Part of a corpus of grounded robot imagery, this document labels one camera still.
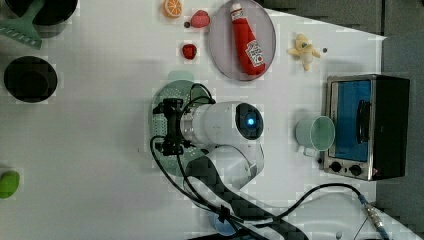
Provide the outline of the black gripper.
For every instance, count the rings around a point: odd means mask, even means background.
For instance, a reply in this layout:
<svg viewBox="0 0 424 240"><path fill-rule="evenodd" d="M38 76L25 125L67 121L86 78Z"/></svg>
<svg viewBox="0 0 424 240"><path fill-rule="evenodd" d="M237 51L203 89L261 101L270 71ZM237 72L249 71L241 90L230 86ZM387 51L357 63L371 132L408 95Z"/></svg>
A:
<svg viewBox="0 0 424 240"><path fill-rule="evenodd" d="M182 155L185 148L191 143L186 140L181 131L183 115L183 100L179 98L165 98L154 109L153 114L163 114L166 118L166 135L164 141L155 147L164 156Z"/></svg>

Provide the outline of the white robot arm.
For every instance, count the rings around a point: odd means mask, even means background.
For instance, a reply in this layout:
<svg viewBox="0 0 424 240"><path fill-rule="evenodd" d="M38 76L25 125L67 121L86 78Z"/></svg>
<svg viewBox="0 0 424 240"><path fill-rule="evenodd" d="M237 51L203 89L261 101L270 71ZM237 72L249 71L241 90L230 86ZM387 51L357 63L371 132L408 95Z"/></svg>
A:
<svg viewBox="0 0 424 240"><path fill-rule="evenodd" d="M271 229L283 240L309 240L298 227L270 213L239 190L264 168L263 118L243 102L216 103L208 97L189 102L165 98L153 115L165 118L166 130L150 140L159 168L161 157L175 162L181 182L175 187L195 204L214 213L236 236L243 230Z"/></svg>

